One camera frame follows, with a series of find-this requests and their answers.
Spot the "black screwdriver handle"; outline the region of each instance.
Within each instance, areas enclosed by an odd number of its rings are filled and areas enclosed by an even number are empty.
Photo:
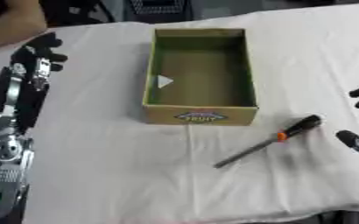
[[[284,133],[286,134],[287,138],[289,138],[320,125],[321,118],[317,115],[310,115],[309,117],[304,118],[300,122],[297,122],[292,127],[286,129]]]

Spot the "person's arm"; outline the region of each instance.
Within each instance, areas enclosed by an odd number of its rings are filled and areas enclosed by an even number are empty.
[[[47,29],[39,0],[6,0],[8,10],[0,16],[0,46],[17,43]]]

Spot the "white tablecloth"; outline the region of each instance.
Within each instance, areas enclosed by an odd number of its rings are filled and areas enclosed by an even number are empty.
[[[154,27],[246,28],[260,110],[249,127],[143,123]],[[58,30],[70,60],[52,76],[38,125],[25,224],[281,221],[359,209],[359,5],[258,12],[184,24]],[[15,46],[0,49],[0,69]],[[321,128],[229,168],[212,164],[293,118]]]

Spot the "open box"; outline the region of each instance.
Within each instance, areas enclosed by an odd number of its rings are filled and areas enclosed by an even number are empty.
[[[149,123],[251,124],[245,30],[157,29],[143,105]]]

